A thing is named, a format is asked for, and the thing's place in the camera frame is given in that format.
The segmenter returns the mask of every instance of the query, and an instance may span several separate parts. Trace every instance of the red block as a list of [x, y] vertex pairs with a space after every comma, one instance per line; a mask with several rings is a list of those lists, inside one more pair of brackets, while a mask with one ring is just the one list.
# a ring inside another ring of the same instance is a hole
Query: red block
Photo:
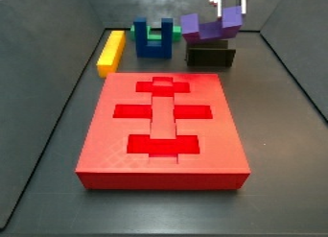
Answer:
[[218, 75], [110, 75], [77, 174], [89, 189], [242, 188], [250, 168]]

